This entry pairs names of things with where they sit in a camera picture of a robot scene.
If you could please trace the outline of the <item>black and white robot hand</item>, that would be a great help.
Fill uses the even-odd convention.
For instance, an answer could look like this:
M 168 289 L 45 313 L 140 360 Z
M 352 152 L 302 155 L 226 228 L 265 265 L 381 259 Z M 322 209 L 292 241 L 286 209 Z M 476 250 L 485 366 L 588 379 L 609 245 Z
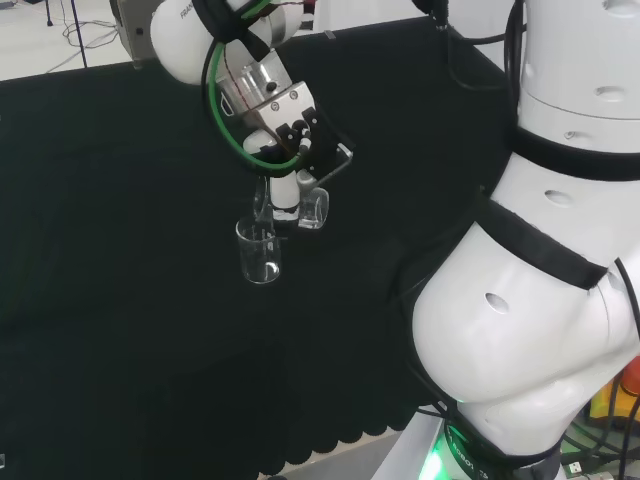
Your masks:
M 321 186 L 330 176 L 339 154 L 339 137 L 321 107 L 307 108 L 293 124 L 270 133 L 264 127 L 249 135 L 244 150 L 262 164 L 267 205 L 256 217 L 280 227 L 321 229 L 329 213 L 329 193 Z

